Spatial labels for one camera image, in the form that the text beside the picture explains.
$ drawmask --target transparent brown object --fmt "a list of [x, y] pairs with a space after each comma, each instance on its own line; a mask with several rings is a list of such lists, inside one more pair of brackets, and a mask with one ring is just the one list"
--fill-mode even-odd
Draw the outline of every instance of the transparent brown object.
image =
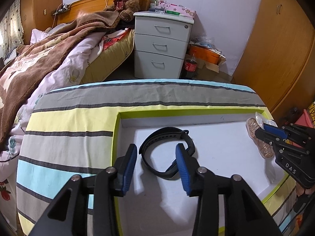
[[259, 140], [255, 136], [255, 131], [259, 128], [259, 125], [254, 118], [250, 118], [246, 121], [246, 129], [250, 138], [255, 142], [258, 147], [260, 155], [264, 158], [271, 158], [274, 156], [274, 151], [271, 145], [266, 144], [262, 140]]

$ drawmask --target white drawer cabinet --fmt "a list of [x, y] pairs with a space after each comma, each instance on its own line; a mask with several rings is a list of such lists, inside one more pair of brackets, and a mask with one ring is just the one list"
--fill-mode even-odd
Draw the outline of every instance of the white drawer cabinet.
[[150, 11], [134, 16], [135, 77], [178, 79], [194, 20]]

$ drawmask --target finger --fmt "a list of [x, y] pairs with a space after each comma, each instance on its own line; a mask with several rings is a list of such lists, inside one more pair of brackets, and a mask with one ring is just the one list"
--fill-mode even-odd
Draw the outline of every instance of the finger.
[[304, 193], [304, 188], [299, 183], [296, 184], [296, 194], [301, 196]]
[[315, 192], [315, 185], [313, 185], [313, 187], [312, 187], [311, 189], [306, 189], [306, 190], [305, 190], [305, 193], [306, 193], [307, 195], [312, 194], [313, 192]]

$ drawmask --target blue rubber pad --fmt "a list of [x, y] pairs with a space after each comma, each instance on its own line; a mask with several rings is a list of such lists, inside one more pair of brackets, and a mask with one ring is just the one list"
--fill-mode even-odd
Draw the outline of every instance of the blue rubber pad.
[[123, 175], [123, 181], [122, 181], [122, 193], [123, 193], [123, 195], [126, 195], [126, 193], [129, 191], [129, 187], [131, 184], [136, 160], [137, 160], [137, 147], [134, 146], [134, 148], [132, 150], [132, 154], [130, 156], [130, 160], [127, 164], [125, 173]]
[[285, 133], [283, 129], [272, 127], [268, 124], [264, 124], [265, 131], [277, 135], [281, 140], [287, 139], [288, 135]]
[[184, 191], [187, 193], [187, 195], [189, 195], [190, 192], [192, 191], [192, 189], [190, 188], [190, 175], [188, 173], [188, 169], [184, 161], [182, 151], [179, 148], [179, 145], [176, 145], [175, 154], [176, 154], [177, 167], [178, 167], [179, 174], [181, 176]]

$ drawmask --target teddy bear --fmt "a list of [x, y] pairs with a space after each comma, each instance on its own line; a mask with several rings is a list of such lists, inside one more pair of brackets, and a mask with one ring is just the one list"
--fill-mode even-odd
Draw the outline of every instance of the teddy bear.
[[133, 20], [133, 14], [140, 10], [139, 0], [114, 0], [114, 4], [106, 7], [104, 11], [119, 11], [121, 20]]

